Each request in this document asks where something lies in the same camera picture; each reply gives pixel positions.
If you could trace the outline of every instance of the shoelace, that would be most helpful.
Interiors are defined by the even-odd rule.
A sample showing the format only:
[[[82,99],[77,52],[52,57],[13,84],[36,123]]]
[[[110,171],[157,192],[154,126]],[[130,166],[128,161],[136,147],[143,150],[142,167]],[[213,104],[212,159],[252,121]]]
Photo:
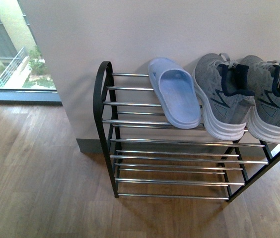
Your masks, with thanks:
[[[210,66],[214,65],[214,68],[217,68],[217,66],[219,66],[220,64],[224,64],[228,66],[228,69],[232,68],[232,67],[236,67],[238,65],[238,62],[236,60],[230,60],[228,54],[226,53],[220,53],[220,56],[222,56],[224,58],[224,60],[226,60],[225,62],[221,61],[221,60],[215,60],[213,62],[210,63]]]
[[[280,67],[280,60],[272,60],[272,61],[267,61],[267,62],[259,62],[258,64],[256,64],[257,67],[262,67],[264,69],[270,69],[271,67],[273,67],[273,65],[278,65]],[[279,71],[279,78],[278,78],[278,88],[280,86],[280,71]]]

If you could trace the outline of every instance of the window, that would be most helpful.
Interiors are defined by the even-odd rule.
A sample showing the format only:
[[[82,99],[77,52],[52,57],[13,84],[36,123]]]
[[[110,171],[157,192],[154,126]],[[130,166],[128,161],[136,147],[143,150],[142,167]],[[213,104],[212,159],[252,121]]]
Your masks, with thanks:
[[[0,88],[56,90],[18,0],[0,0]]]

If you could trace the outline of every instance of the gray sneaker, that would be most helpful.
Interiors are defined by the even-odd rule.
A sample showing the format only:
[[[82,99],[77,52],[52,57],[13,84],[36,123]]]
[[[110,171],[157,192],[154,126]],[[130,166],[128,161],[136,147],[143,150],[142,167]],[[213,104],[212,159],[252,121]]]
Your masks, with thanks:
[[[241,64],[249,66],[248,85],[256,94],[248,130],[257,139],[280,143],[280,61],[247,56]]]
[[[255,93],[247,88],[247,72],[248,66],[230,60],[226,54],[207,54],[194,69],[204,125],[217,139],[237,140],[244,134],[248,113],[255,105]]]

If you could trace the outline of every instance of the chrome bar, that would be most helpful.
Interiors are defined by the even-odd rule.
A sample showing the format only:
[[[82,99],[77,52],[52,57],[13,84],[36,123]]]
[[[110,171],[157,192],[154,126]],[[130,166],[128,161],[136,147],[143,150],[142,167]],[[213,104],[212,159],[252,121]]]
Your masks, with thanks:
[[[117,114],[122,114],[122,115],[164,116],[164,113],[117,112]]]
[[[192,129],[181,129],[174,126],[163,126],[163,125],[121,125],[121,124],[113,124],[114,127],[120,128],[150,128],[150,129],[169,129],[169,130],[205,130],[204,126],[197,126]]]
[[[162,180],[162,179],[138,179],[138,178],[115,178],[117,182],[131,183],[154,183],[154,184],[181,184],[181,185],[196,185],[196,186],[224,186],[240,185],[244,186],[244,182],[206,182],[206,181],[191,181],[191,180]]]
[[[160,197],[160,198],[189,198],[189,199],[212,199],[212,200],[228,200],[228,197],[205,197],[205,196],[185,196],[185,195],[160,195],[160,194],[132,194],[118,193],[119,196],[131,197]]]
[[[141,159],[141,160],[163,160],[163,161],[185,161],[185,162],[209,162],[209,163],[231,163],[231,164],[256,164],[267,165],[268,161],[248,161],[248,160],[207,160],[207,159],[190,159],[190,158],[169,158],[169,157],[148,157],[148,156],[127,156],[111,155],[111,159]]]
[[[135,74],[135,73],[112,73],[112,76],[121,76],[121,77],[149,77],[148,74]]]
[[[132,106],[132,107],[154,107],[161,108],[161,104],[151,103],[122,103],[122,102],[103,102],[104,105],[109,106]]]
[[[163,126],[172,126],[169,122],[164,121],[135,121],[135,120],[102,120],[103,123],[107,124],[139,124],[139,125],[163,125]]]
[[[109,87],[108,90],[125,90],[125,91],[153,91],[153,88],[136,88],[136,87]]]
[[[110,139],[114,142],[126,143],[157,143],[157,144],[176,144],[176,145],[205,145],[205,146],[230,146],[230,147],[264,147],[261,144],[252,143],[233,143],[233,142],[193,142],[193,141],[173,141],[173,140],[156,140],[156,139]]]
[[[185,170],[141,170],[141,169],[119,169],[121,171],[140,171],[140,172],[171,172],[171,173],[188,173],[188,174],[203,174],[203,175],[224,175],[224,172],[200,172],[200,171],[185,171]]]
[[[235,171],[243,170],[242,168],[228,168],[228,167],[203,167],[203,166],[186,166],[186,165],[151,165],[151,164],[121,164],[115,163],[117,166],[127,167],[153,167],[153,168],[177,168],[177,169],[194,169],[194,170],[226,170]]]
[[[121,153],[160,154],[160,155],[198,155],[198,156],[238,157],[238,155],[234,155],[234,154],[186,153],[186,152],[167,152],[167,151],[117,150],[117,152],[121,152]]]

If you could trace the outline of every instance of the light blue slide sandal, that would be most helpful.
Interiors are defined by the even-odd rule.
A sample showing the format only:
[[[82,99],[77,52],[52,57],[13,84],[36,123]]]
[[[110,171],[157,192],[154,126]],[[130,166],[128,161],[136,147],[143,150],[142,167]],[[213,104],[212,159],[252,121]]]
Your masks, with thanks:
[[[154,58],[148,73],[168,121],[181,129],[198,126],[201,111],[191,75],[168,58]]]

